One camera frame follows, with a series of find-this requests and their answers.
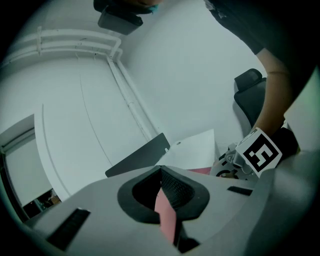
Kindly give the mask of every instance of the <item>white wall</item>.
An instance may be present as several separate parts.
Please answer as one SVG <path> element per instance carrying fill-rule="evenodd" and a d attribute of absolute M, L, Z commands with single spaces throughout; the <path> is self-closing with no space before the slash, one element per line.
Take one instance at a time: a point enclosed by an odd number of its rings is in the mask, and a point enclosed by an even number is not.
<path fill-rule="evenodd" d="M 52 189 L 34 134 L 14 145 L 5 155 L 10 180 L 23 207 Z"/>
<path fill-rule="evenodd" d="M 9 65 L 14 72 L 3 72 L 0 81 L 0 134 L 43 104 L 45 131 L 35 127 L 35 136 L 45 136 L 47 148 L 37 142 L 38 149 L 48 149 L 69 195 L 105 178 L 107 169 L 146 143 L 106 60 L 79 56 L 21 70 Z M 52 187 L 59 196 L 61 189 Z"/>
<path fill-rule="evenodd" d="M 160 130 L 171 143 L 212 128 L 222 146 L 239 141 L 244 133 L 233 106 L 234 78 L 250 68 L 265 75 L 263 66 L 203 0 L 178 1 L 154 19 L 151 29 L 140 28 L 121 47 Z"/>

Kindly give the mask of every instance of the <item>black office chair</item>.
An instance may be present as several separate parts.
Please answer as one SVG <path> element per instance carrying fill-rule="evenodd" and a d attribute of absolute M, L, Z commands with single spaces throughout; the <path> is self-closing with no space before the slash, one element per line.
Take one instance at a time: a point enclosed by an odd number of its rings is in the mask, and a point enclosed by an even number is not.
<path fill-rule="evenodd" d="M 239 91 L 234 94 L 234 100 L 248 118 L 253 127 L 260 115 L 265 101 L 266 78 L 251 68 L 234 79 Z"/>

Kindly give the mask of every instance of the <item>gray panel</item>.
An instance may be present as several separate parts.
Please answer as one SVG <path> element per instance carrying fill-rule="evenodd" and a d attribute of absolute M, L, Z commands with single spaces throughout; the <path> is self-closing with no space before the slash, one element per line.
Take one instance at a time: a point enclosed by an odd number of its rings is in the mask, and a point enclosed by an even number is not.
<path fill-rule="evenodd" d="M 221 178 L 169 167 L 206 187 L 210 201 L 199 218 L 183 222 L 189 238 L 199 243 L 218 233 L 243 207 L 249 196 L 227 190 L 231 186 L 254 189 L 256 183 L 248 180 Z"/>
<path fill-rule="evenodd" d="M 45 238 L 76 209 L 91 212 L 66 252 L 69 255 L 178 255 L 158 224 L 130 218 L 119 206 L 117 193 L 126 181 L 150 171 L 147 167 L 92 183 L 43 216 L 34 230 Z"/>
<path fill-rule="evenodd" d="M 154 166 L 166 153 L 165 149 L 169 148 L 170 144 L 166 136 L 161 133 L 121 162 L 111 167 L 105 172 L 105 175 L 109 178 L 132 170 Z"/>
<path fill-rule="evenodd" d="M 305 217 L 313 203 L 320 181 L 319 156 L 320 152 L 302 153 L 286 159 L 276 169 L 265 171 L 235 217 L 186 255 L 270 253 Z M 297 230 L 292 235 L 298 241 L 306 234 Z M 294 248 L 290 241 L 286 246 Z"/>

